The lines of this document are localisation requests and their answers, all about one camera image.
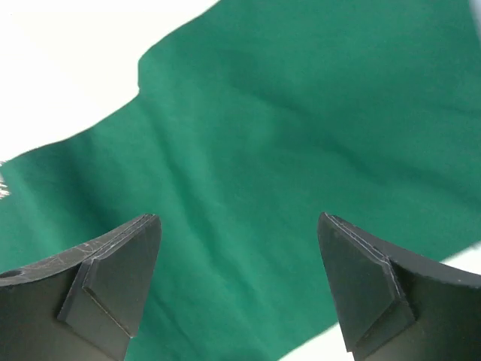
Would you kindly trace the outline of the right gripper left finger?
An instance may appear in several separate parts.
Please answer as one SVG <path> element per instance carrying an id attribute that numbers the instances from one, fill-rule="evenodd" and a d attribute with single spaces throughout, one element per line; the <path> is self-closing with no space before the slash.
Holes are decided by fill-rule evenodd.
<path id="1" fill-rule="evenodd" d="M 144 214 L 1 274 L 3 360 L 124 360 L 139 330 L 162 235 Z"/>

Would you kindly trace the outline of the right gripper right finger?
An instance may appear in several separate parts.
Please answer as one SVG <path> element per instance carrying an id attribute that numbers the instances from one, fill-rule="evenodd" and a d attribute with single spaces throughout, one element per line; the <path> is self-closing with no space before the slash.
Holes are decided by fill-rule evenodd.
<path id="1" fill-rule="evenodd" d="M 321 214 L 319 249 L 356 360 L 478 360 L 480 276 Z"/>

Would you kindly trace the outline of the green surgical drape cloth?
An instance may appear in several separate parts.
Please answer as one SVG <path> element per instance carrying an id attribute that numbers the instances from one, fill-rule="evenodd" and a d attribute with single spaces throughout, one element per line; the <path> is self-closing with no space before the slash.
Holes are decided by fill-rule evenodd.
<path id="1" fill-rule="evenodd" d="M 445 259 L 480 240 L 480 41 L 466 1 L 221 1 L 139 93 L 8 161 L 1 268 L 142 214 L 162 240 L 130 360 L 277 360 L 336 320 L 337 215 Z"/>

